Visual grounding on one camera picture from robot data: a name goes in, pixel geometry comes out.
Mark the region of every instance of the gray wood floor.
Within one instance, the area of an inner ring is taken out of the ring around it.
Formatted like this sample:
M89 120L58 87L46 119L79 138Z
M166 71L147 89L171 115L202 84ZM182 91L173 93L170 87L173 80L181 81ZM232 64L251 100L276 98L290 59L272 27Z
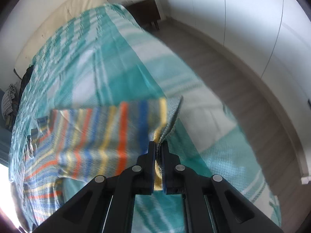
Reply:
M244 130L282 213L282 229L294 233L311 210L311 185L301 185L298 162L278 117L257 88L201 39L169 22L152 34L179 55L231 109Z

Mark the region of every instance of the teal plaid blanket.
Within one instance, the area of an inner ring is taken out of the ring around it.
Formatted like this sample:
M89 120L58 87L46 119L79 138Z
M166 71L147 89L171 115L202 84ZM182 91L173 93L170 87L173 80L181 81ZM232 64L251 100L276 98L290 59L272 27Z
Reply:
M280 225L277 198L270 192L230 111L180 58L142 30L122 6L105 4L70 20L47 40L31 65L34 71L13 128L9 167L9 179L30 228L53 212L45 211L47 200L34 205L27 187L29 173L34 174L30 160L37 157L35 153L30 157L27 136L32 129L40 129L38 119L49 116L53 109L118 106L121 102L181 95L184 100L179 117L167 135L171 152L198 174L223 175ZM88 177L66 179L64 193L79 190ZM50 193L44 187L42 190L43 197ZM63 202L72 195L63 195ZM56 210L61 204L53 206ZM165 196L161 191L137 196L133 230L183 232L181 198Z

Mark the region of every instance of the metal bolt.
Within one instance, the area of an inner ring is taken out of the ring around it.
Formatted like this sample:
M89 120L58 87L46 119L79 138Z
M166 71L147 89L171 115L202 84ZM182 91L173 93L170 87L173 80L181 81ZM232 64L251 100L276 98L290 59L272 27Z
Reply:
M136 166L133 166L133 167L132 167L132 171L133 171L133 172L140 172L141 170L142 170L141 166L137 166L137 165L136 165Z
M104 180L105 180L105 177L102 176L102 175L98 175L98 176L95 177L95 182L97 182L97 183L101 183Z
M213 180L216 181L216 182L221 182L222 181L222 177L218 174L215 174L213 176Z
M177 166L175 166L175 169L176 169L177 171L183 171L183 170L186 169L186 167L185 167L184 165L177 165Z

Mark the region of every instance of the white wall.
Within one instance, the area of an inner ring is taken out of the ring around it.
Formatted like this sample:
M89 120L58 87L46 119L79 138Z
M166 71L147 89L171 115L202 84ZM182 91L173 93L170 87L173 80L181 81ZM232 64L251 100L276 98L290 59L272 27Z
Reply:
M20 0L15 6L0 31L0 89L6 90L19 80L13 73L19 52L44 20L65 1Z

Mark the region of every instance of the dark wood nightstand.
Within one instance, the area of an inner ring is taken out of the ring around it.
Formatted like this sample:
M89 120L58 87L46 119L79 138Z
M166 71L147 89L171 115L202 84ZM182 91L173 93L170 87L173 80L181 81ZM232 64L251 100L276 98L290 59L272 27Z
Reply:
M155 24L159 30L158 20L161 19L155 0L143 0L137 3L126 5L125 8L132 14L133 18L140 25Z

